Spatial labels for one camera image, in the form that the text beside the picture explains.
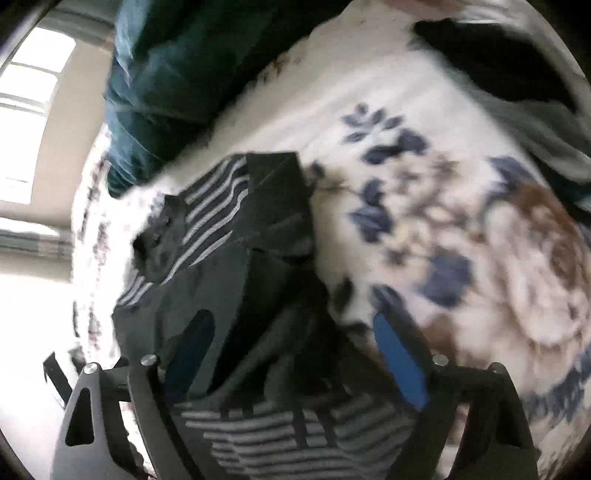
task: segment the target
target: blue strip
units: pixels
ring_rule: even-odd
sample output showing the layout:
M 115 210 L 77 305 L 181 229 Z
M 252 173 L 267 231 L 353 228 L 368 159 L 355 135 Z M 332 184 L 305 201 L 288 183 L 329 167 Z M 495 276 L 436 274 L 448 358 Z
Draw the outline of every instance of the blue strip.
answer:
M 418 411 L 422 410 L 429 400 L 425 374 L 382 313 L 374 317 L 374 336 L 402 396 Z

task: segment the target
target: wall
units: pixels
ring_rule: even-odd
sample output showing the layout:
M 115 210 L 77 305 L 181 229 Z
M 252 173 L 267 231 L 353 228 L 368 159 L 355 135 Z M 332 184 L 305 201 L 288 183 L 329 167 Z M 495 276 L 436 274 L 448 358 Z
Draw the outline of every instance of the wall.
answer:
M 48 480 L 63 411 L 43 360 L 72 344 L 67 262 L 0 254 L 0 429 L 36 480 Z
M 106 78 L 111 55 L 76 44 L 51 105 L 30 205 L 0 202 L 0 216 L 70 226 L 70 211 L 82 165 L 105 117 Z

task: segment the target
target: bolt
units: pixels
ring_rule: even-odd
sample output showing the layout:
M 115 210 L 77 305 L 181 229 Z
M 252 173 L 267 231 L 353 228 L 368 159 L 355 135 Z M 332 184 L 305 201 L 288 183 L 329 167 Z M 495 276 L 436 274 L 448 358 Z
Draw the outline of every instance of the bolt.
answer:
M 151 353 L 149 355 L 144 355 L 140 360 L 140 363 L 145 367 L 150 367 L 151 365 L 154 365 L 157 361 L 158 357 Z
M 445 355 L 438 353 L 437 355 L 433 355 L 433 363 L 440 367 L 445 367 L 449 363 L 449 360 Z
M 97 364 L 88 364 L 84 367 L 84 373 L 86 375 L 90 375 L 93 374 L 94 372 L 96 372 L 99 369 L 99 366 Z
M 489 369 L 499 375 L 507 374 L 507 369 L 505 368 L 505 366 L 503 364 L 500 364 L 499 362 L 491 363 Z

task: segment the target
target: curtain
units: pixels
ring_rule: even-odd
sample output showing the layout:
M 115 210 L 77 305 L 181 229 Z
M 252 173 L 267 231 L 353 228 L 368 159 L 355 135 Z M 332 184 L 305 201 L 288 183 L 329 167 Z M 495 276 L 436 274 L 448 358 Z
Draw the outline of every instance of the curtain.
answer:
M 0 253 L 70 261 L 72 233 L 69 229 L 0 218 Z

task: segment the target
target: floral bedspread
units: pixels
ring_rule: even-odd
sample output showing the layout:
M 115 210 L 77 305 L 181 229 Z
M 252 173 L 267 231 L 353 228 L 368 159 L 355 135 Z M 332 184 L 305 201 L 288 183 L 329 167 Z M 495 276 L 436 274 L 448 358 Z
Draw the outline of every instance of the floral bedspread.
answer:
M 165 194 L 229 153 L 297 151 L 314 189 L 317 271 L 335 320 L 371 325 L 402 298 L 433 352 L 461 365 L 503 363 L 540 450 L 540 477 L 552 478 L 591 421 L 589 248 L 524 153 L 434 59 L 408 48 L 410 22 L 378 0 L 354 1 L 270 65 L 206 145 L 120 200 L 106 192 L 102 131 L 72 218 L 82 347 L 104 368 L 118 359 L 111 313 L 131 242 Z M 464 421 L 459 411 L 443 474 Z

